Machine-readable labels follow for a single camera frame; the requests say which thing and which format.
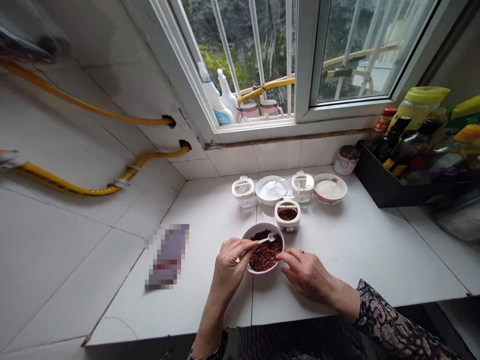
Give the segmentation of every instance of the patterned sleeve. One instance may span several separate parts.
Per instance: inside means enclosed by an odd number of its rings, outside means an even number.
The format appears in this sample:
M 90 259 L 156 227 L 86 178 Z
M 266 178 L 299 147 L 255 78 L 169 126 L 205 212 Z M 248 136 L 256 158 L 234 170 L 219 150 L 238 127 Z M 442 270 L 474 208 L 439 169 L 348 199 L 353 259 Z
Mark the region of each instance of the patterned sleeve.
M 363 279 L 360 314 L 355 327 L 399 359 L 459 359 L 438 337 L 414 324 L 391 307 Z
M 227 349 L 227 341 L 229 340 L 229 334 L 223 330 L 221 333 L 221 344 L 220 347 L 206 359 L 197 359 L 192 354 L 192 349 L 194 346 L 191 346 L 190 354 L 188 355 L 187 360 L 222 360 L 224 358 L 225 350 Z

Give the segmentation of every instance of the bowl of white powder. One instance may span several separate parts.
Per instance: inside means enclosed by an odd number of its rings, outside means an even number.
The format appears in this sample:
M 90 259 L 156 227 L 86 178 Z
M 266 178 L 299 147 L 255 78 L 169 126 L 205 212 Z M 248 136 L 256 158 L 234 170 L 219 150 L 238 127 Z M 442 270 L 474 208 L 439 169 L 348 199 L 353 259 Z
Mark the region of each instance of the bowl of white powder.
M 320 174 L 313 179 L 315 198 L 326 205 L 338 204 L 347 194 L 347 184 L 338 175 Z
M 275 183 L 277 180 L 282 179 L 283 177 L 281 176 L 270 175 L 258 180 L 255 187 L 255 193 L 262 204 L 275 206 L 280 200 L 282 200 L 281 197 L 278 197 L 275 194 Z

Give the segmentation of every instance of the red cap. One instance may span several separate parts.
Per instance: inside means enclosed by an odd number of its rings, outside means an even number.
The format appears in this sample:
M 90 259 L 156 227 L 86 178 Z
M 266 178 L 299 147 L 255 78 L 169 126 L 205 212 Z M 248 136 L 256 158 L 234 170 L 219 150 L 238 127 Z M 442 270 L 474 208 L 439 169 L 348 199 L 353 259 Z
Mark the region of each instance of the red cap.
M 393 116 L 397 113 L 397 109 L 394 107 L 387 107 L 383 110 L 383 115 Z

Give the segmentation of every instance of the blue label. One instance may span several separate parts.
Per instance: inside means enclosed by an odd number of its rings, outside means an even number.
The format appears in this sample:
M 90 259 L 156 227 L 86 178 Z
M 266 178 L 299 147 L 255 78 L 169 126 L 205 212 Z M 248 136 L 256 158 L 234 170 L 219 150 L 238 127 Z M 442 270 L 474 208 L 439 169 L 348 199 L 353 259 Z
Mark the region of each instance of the blue label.
M 218 123 L 220 124 L 220 126 L 231 125 L 232 124 L 232 122 L 230 121 L 230 118 L 227 114 L 225 114 L 223 112 L 220 112 L 220 111 L 217 111 L 215 109 L 213 109 L 213 113 L 215 114 L 216 119 L 218 120 Z

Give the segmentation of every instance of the black storage box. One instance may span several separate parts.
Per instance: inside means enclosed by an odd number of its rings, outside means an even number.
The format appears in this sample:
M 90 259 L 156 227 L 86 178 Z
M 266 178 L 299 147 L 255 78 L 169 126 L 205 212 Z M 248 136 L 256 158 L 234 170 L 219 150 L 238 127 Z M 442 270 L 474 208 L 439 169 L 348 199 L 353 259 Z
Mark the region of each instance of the black storage box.
M 444 182 L 430 184 L 402 184 L 365 147 L 362 140 L 356 144 L 360 159 L 355 175 L 379 208 L 418 206 L 429 203 L 438 196 L 459 196 L 476 184 L 468 182 Z

